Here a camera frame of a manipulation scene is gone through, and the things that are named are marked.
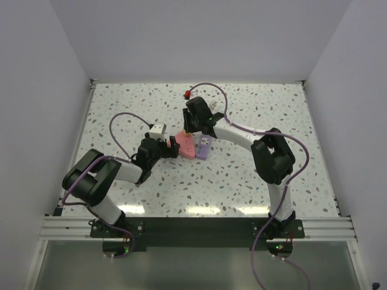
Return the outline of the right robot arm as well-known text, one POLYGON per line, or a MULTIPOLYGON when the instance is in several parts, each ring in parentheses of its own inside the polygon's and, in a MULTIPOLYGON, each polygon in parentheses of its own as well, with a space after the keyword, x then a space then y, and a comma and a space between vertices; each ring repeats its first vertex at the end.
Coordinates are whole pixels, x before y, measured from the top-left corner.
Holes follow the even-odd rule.
POLYGON ((202 97, 186 103, 183 117, 185 131, 227 140, 251 152, 256 172, 268 186, 269 216, 274 217, 269 223, 270 232, 276 237, 284 237, 295 220, 290 196, 282 196, 285 183, 293 172, 295 157, 282 132, 275 127, 263 130, 232 123, 224 113, 213 113, 202 97))

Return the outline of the pink triangular power strip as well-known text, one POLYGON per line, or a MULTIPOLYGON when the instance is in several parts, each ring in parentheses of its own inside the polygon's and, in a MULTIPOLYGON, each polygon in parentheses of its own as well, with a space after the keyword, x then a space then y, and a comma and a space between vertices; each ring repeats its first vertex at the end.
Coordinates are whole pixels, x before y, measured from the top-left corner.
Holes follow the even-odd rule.
POLYGON ((180 144, 179 155, 185 157, 189 160, 193 160, 196 157, 195 152, 195 141, 192 135, 186 135, 185 131, 177 133, 176 136, 177 143, 180 144))

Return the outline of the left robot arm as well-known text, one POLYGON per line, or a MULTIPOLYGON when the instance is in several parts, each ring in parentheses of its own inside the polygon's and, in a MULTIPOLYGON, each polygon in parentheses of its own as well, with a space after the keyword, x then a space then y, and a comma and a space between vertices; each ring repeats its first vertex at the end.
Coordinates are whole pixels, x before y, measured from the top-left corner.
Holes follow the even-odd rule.
POLYGON ((141 141, 136 154, 126 160, 89 150, 65 175, 62 188, 66 191, 62 204, 82 205, 104 222, 104 230, 112 237, 121 236, 128 229, 126 215, 108 196, 114 181, 141 185, 151 175, 162 158, 177 158, 180 145, 175 137, 169 141, 151 138, 141 141))

